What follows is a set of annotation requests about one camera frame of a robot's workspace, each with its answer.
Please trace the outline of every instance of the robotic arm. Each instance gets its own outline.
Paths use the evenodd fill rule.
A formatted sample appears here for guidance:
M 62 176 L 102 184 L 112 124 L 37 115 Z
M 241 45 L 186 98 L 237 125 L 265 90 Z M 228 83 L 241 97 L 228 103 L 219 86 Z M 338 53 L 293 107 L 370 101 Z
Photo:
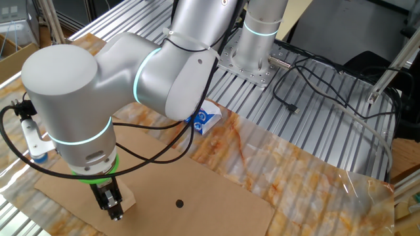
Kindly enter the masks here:
M 245 21 L 249 26 L 237 49 L 238 55 L 244 54 L 248 60 L 235 58 L 246 70 L 267 67 L 275 33 L 266 31 L 278 28 L 287 1 L 254 3 L 249 6 L 251 16 L 247 16 L 253 21 Z M 219 39 L 236 17 L 233 14 L 239 5 L 243 7 L 243 1 L 179 1 L 171 30 L 164 31 L 169 40 L 162 46 L 122 33 L 96 56 L 72 45 L 47 47 L 30 56 L 22 68 L 22 82 L 52 140 L 42 141 L 36 123 L 22 119 L 33 160 L 40 161 L 46 151 L 56 149 L 75 175 L 113 173 L 119 159 L 111 116 L 117 110 L 139 102 L 176 121 L 191 116 L 218 57 Z M 269 15 L 276 14 L 266 18 L 270 22 L 264 22 L 263 17 L 255 19 L 271 5 L 278 7 L 269 11 Z M 255 32 L 259 25 L 263 33 Z M 245 50 L 255 43 L 258 54 Z M 83 182 L 91 185 L 101 209 L 107 210 L 111 219 L 122 218 L 115 178 Z

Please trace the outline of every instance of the cardboard box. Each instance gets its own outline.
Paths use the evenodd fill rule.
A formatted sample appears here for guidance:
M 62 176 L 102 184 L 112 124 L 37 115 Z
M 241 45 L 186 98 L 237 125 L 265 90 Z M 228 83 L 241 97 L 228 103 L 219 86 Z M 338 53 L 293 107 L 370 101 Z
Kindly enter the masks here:
M 6 43 L 2 53 L 2 57 L 5 58 L 0 60 L 0 84 L 18 73 L 26 59 L 39 49 L 37 45 L 31 43 L 24 48 L 18 47 L 16 52 L 16 45 L 5 39 L 5 36 L 0 35 L 0 50 L 5 40 Z

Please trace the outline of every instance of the power cord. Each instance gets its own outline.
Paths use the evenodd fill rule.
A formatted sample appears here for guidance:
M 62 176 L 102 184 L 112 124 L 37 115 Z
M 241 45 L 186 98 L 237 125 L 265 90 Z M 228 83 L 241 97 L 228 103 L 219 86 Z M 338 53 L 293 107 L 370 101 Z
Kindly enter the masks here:
M 148 126 L 144 126 L 144 125 L 135 125 L 135 124 L 129 124 L 129 123 L 118 123 L 118 122 L 114 122 L 112 123 L 115 126 L 123 126 L 123 127 L 133 127 L 133 128 L 144 128 L 144 129 L 150 129 L 150 130 L 165 130 L 168 128 L 173 128 L 177 125 L 180 125 L 182 123 L 182 121 L 178 121 L 176 123 L 173 123 L 172 125 L 167 125 L 164 127 L 148 127 Z

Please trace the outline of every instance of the marble-patterned sheet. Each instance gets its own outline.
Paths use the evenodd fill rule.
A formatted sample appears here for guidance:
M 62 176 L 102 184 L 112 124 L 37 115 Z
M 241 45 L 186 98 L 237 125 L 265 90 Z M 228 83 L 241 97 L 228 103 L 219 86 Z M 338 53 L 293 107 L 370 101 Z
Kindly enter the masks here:
M 95 54 L 104 42 L 88 35 L 76 44 Z M 0 106 L 21 99 L 20 80 L 0 90 Z M 276 213 L 266 235 L 392 235 L 393 187 L 376 179 L 333 167 L 251 121 L 219 106 L 222 119 L 205 135 L 197 132 L 188 156 L 272 204 Z M 129 104 L 115 117 L 130 123 L 172 123 L 140 104 Z M 23 152 L 26 144 L 12 112 L 5 126 Z M 145 130 L 168 143 L 182 125 Z M 187 132 L 175 145 L 182 151 Z M 51 152 L 44 167 L 60 158 Z M 33 188 L 41 174 L 29 169 L 0 141 L 0 193 L 51 235 L 101 235 Z

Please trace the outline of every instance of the black cable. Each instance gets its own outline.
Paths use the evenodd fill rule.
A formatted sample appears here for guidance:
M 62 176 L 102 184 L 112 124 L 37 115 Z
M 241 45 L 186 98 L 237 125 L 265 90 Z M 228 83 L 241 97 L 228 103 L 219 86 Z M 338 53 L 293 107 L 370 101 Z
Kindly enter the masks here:
M 286 77 L 287 77 L 287 75 L 289 75 L 290 71 L 292 71 L 292 69 L 289 69 L 286 73 L 284 73 L 284 75 L 282 75 L 282 76 L 278 79 L 277 83 L 274 85 L 274 88 L 273 88 L 273 96 L 274 96 L 274 98 L 275 98 L 275 99 L 277 99 L 279 102 L 283 103 L 289 111 L 292 111 L 292 112 L 294 112 L 294 113 L 298 114 L 298 113 L 300 112 L 300 109 L 299 109 L 299 108 L 297 108 L 297 106 L 295 106 L 295 105 L 293 105 L 293 104 L 289 104 L 289 103 L 287 103 L 285 100 L 281 99 L 281 98 L 280 98 L 279 96 L 277 96 L 277 94 L 276 94 L 276 91 L 277 91 L 277 89 L 278 89 L 278 86 L 280 85 L 280 82 L 282 82 L 282 80 L 283 80 L 284 78 L 286 78 Z
M 191 137 L 190 137 L 190 141 L 189 141 L 189 143 L 188 143 L 188 145 L 186 147 L 186 150 L 189 150 L 190 149 L 190 147 L 192 145 L 192 140 L 193 139 L 194 139 L 194 124 L 192 123 L 191 124 Z M 139 154 L 131 151 L 130 149 L 124 147 L 123 145 L 121 145 L 119 143 L 116 143 L 116 146 L 119 147 L 119 148 L 121 148 L 122 150 L 126 151 L 128 154 L 130 154 L 130 155 L 132 155 L 132 156 L 134 156 L 136 158 L 139 158 L 140 160 L 143 160 L 143 161 L 148 161 L 149 160 L 149 159 L 147 159 L 147 158 L 145 158 L 143 156 L 140 156 Z M 157 161 L 156 160 L 156 161 L 152 161 L 151 163 L 155 163 L 155 164 L 169 164 L 169 163 L 173 163 L 175 161 L 178 161 L 181 157 L 182 156 L 179 155 L 178 157 L 176 157 L 174 159 L 171 159 L 171 160 L 168 160 L 168 161 Z
M 408 100 L 410 100 L 410 99 L 411 99 L 411 97 L 413 96 L 413 94 L 414 94 L 414 88 L 415 88 L 415 81 L 414 81 L 414 77 L 413 77 L 413 75 L 412 75 L 410 72 L 408 72 L 408 71 L 404 71 L 403 69 L 386 68 L 385 66 L 368 66 L 368 67 L 364 68 L 364 69 L 360 72 L 360 74 L 362 75 L 362 74 L 363 74 L 363 72 L 364 72 L 364 71 L 367 71 L 368 69 L 381 69 L 381 70 L 385 70 L 385 71 L 387 71 L 387 70 L 390 70 L 390 71 L 397 71 L 398 73 L 402 73 L 402 74 L 404 74 L 404 75 L 407 75 L 407 76 L 409 77 L 409 79 L 411 80 L 411 89 L 410 89 L 410 92 L 409 92 L 409 95 L 408 95 Z
M 63 174 L 63 173 L 58 173 L 58 172 L 54 172 L 51 171 L 49 169 L 40 167 L 39 165 L 32 163 L 28 158 L 26 158 L 25 156 L 23 156 L 19 150 L 16 148 L 16 146 L 11 142 L 10 138 L 7 136 L 7 133 L 5 131 L 4 128 L 4 116 L 6 111 L 10 110 L 10 109 L 14 109 L 14 107 L 12 106 L 6 106 L 5 108 L 3 108 L 0 111 L 0 134 L 3 137 L 5 143 L 8 145 L 8 147 L 10 148 L 10 150 L 23 162 L 25 162 L 27 165 L 29 165 L 30 167 L 34 168 L 35 170 L 38 170 L 39 172 L 42 172 L 44 174 L 48 174 L 51 176 L 55 176 L 55 177 L 59 177 L 59 178 L 66 178 L 66 179 L 72 179 L 72 180 L 97 180 L 97 179 L 101 179 L 101 178 L 112 178 L 112 177 L 116 177 L 116 176 L 120 176 L 123 174 L 128 174 L 134 170 L 137 170 L 149 163 L 151 163 L 152 161 L 155 161 L 158 157 L 160 157 L 162 154 L 164 154 L 167 150 L 169 150 L 178 140 L 179 138 L 185 133 L 185 131 L 188 129 L 188 127 L 190 127 L 192 125 L 193 122 L 189 122 L 188 125 L 186 125 L 183 130 L 177 135 L 177 137 L 174 138 L 174 140 L 172 140 L 165 148 L 163 148 L 159 153 L 155 154 L 152 158 L 148 159 L 147 161 L 140 163 L 136 166 L 133 166 L 131 168 L 113 173 L 113 174 L 101 174 L 101 175 L 94 175 L 94 176 L 76 176 L 76 175 L 71 175 L 71 174 Z M 187 149 L 181 153 L 177 159 L 180 159 L 181 157 L 183 157 L 186 153 L 187 153 Z
M 390 111 L 390 112 L 382 112 L 382 113 L 377 113 L 377 114 L 375 114 L 375 115 L 370 115 L 370 116 L 367 116 L 367 117 L 365 117 L 364 115 L 362 115 L 362 114 L 360 114 L 358 111 L 357 111 L 357 109 L 355 109 L 354 107 L 352 107 L 335 89 L 333 89 L 334 90 L 334 92 L 335 92 L 335 94 L 344 102 L 344 104 L 342 103 L 342 102 L 340 102 L 338 99 L 335 99 L 335 98 L 333 98 L 333 97 L 330 97 L 330 96 L 328 96 L 328 95 L 325 95 L 325 94 L 322 94 L 321 92 L 319 92 L 317 89 L 315 89 L 313 86 L 312 86 L 312 84 L 309 82 L 309 80 L 308 80 L 308 78 L 306 78 L 306 76 L 305 75 L 303 75 L 303 72 L 299 69 L 299 68 L 303 68 L 303 69 L 305 69 L 305 70 L 307 70 L 307 71 L 309 71 L 309 73 L 311 73 L 312 75 L 314 75 L 317 79 L 319 79 L 321 82 L 323 82 L 323 83 L 325 83 L 329 88 L 333 88 L 330 84 L 328 84 L 326 81 L 324 81 L 323 79 L 321 79 L 321 78 L 319 78 L 317 75 L 315 75 L 312 71 L 310 71 L 308 68 L 306 68 L 306 67 L 304 67 L 304 66 L 296 66 L 295 67 L 295 69 L 302 75 L 302 78 L 306 81 L 306 83 L 307 83 L 307 85 L 314 91 L 314 92 L 316 92 L 317 94 L 319 94 L 319 95 L 321 95 L 321 96 L 323 96 L 323 97 L 325 97 L 325 98 L 328 98 L 328 99 L 330 99 L 330 100 L 333 100 L 333 101 L 335 101 L 335 102 L 337 102 L 338 104 L 340 104 L 340 105 L 342 105 L 342 106 L 344 106 L 345 108 L 350 108 L 357 116 L 359 116 L 360 118 L 362 118 L 362 119 L 371 119 L 371 118 L 374 118 L 374 117 L 377 117 L 377 116 L 380 116 L 380 115 L 394 115 L 394 114 L 396 114 L 396 112 L 397 111 Z
M 135 124 L 118 123 L 118 122 L 113 122 L 112 124 L 115 125 L 115 126 L 144 128 L 144 129 L 150 129 L 150 130 L 164 130 L 164 129 L 168 129 L 168 128 L 173 128 L 177 125 L 180 125 L 181 123 L 182 123 L 182 121 L 178 121 L 176 123 L 173 123 L 172 125 L 167 125 L 167 126 L 164 126 L 164 127 L 148 127 L 148 126 L 144 126 L 144 125 L 135 125 Z
M 243 1 L 238 1 L 236 3 L 236 8 L 233 14 L 233 17 L 228 25 L 228 28 L 226 30 L 226 32 L 231 31 L 231 29 L 234 26 L 234 23 L 236 21 L 236 16 L 239 13 L 239 10 L 242 7 L 242 2 Z M 223 41 L 222 44 L 218 50 L 218 53 L 221 54 L 223 51 L 224 46 L 226 45 L 227 41 L 229 38 L 229 34 L 225 33 L 224 37 L 223 37 Z M 69 174 L 63 174 L 63 173 L 58 173 L 58 172 L 54 172 L 51 171 L 49 169 L 45 169 L 43 167 L 38 166 L 35 163 L 32 163 L 28 158 L 26 158 L 25 156 L 23 156 L 19 150 L 16 148 L 16 146 L 11 142 L 10 138 L 7 136 L 7 133 L 5 131 L 4 128 L 4 115 L 5 113 L 10 110 L 10 109 L 15 109 L 15 107 L 13 106 L 6 106 L 5 108 L 3 108 L 0 111 L 0 134 L 2 135 L 4 141 L 6 142 L 6 144 L 9 146 L 10 150 L 12 150 L 12 152 L 19 158 L 21 159 L 23 162 L 25 162 L 27 165 L 29 165 L 30 167 L 34 168 L 35 170 L 38 170 L 39 172 L 42 172 L 44 174 L 48 174 L 51 176 L 55 176 L 55 177 L 59 177 L 59 178 L 67 178 L 67 179 L 72 179 L 72 180 L 97 180 L 97 179 L 101 179 L 101 178 L 113 178 L 116 176 L 120 176 L 123 174 L 127 174 L 130 173 L 134 170 L 137 170 L 149 163 L 151 163 L 152 161 L 155 161 L 158 157 L 160 157 L 161 155 L 163 155 L 166 151 L 168 151 L 169 149 L 171 149 L 171 147 L 180 139 L 180 137 L 186 132 L 186 130 L 188 129 L 189 126 L 192 126 L 192 124 L 194 124 L 194 119 L 196 118 L 197 114 L 200 112 L 200 108 L 201 105 L 203 104 L 203 101 L 205 100 L 207 91 L 209 90 L 210 84 L 211 84 L 211 80 L 213 78 L 214 73 L 217 70 L 217 58 L 215 59 L 214 63 L 213 63 L 213 67 L 212 70 L 209 74 L 209 78 L 207 80 L 207 83 L 205 85 L 205 88 L 203 90 L 203 94 L 201 95 L 201 98 L 198 102 L 197 108 L 195 110 L 195 112 L 193 113 L 193 115 L 191 116 L 191 120 L 188 122 L 188 124 L 179 132 L 179 134 L 165 147 L 163 148 L 160 152 L 158 152 L 157 154 L 155 154 L 152 158 L 148 159 L 147 161 L 140 163 L 136 166 L 133 166 L 131 168 L 113 173 L 113 174 L 101 174 L 101 175 L 94 175 L 94 176 L 74 176 L 74 175 L 69 175 Z M 186 153 L 187 153 L 188 149 L 186 149 L 183 153 L 181 153 L 180 156 L 177 157 L 177 159 L 180 159 L 181 157 L 183 157 Z
M 219 43 L 221 40 L 222 40 L 222 38 L 226 35 L 226 33 L 227 33 L 228 31 L 226 30 L 223 34 L 222 34 L 222 36 L 220 36 L 212 45 L 210 45 L 210 47 L 214 47 L 217 43 Z M 170 42 L 170 43 L 172 43 L 174 46 L 176 46 L 177 48 L 179 48 L 179 49 L 181 49 L 181 50 L 184 50 L 184 51 L 187 51 L 187 52 L 204 52 L 204 51 L 206 51 L 206 50 L 208 50 L 208 49 L 199 49 L 199 50 L 191 50 L 191 49 L 186 49 L 186 48 L 184 48 L 184 47 L 181 47 L 181 46 L 179 46 L 178 44 L 176 44 L 176 43 L 174 43 L 172 40 L 170 40 L 169 38 L 164 38 L 163 40 L 162 40 L 162 43 L 161 43 L 161 45 L 165 42 L 165 41 L 168 41 L 168 42 Z

